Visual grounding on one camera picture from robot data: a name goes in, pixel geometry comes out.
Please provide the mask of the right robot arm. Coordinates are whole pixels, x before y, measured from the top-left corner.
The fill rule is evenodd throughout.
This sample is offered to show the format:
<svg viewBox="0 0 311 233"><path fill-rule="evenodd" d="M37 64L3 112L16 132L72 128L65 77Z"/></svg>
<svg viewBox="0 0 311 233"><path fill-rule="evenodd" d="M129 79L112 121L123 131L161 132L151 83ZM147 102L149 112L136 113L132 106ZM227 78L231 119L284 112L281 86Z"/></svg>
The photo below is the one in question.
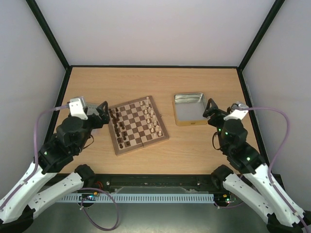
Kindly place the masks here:
<svg viewBox="0 0 311 233"><path fill-rule="evenodd" d="M308 232L310 211L303 210L289 197L272 175L272 166L246 141L248 131L242 120L250 110L247 105L236 102L223 111L213 99L208 100L203 117L207 118L208 125L216 128L218 150L252 184L249 186L229 167L221 165L211 174L212 185L236 195L261 217L271 233Z"/></svg>

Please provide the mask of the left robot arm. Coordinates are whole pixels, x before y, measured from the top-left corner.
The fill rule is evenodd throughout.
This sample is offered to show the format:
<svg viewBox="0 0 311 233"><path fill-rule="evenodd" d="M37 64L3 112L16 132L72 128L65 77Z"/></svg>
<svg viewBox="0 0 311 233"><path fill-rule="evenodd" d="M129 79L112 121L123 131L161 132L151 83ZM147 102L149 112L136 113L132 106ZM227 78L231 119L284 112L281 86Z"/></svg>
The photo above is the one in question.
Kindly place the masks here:
<svg viewBox="0 0 311 233"><path fill-rule="evenodd" d="M44 191L41 188L85 148L94 129L110 122L108 103L104 101L96 112L88 115L83 98L71 99L55 111L69 108L70 114L56 128L56 132L35 148L34 160L16 185L0 200L0 231L22 233L45 209L66 194L90 187L95 173L88 165L79 165L71 174Z"/></svg>

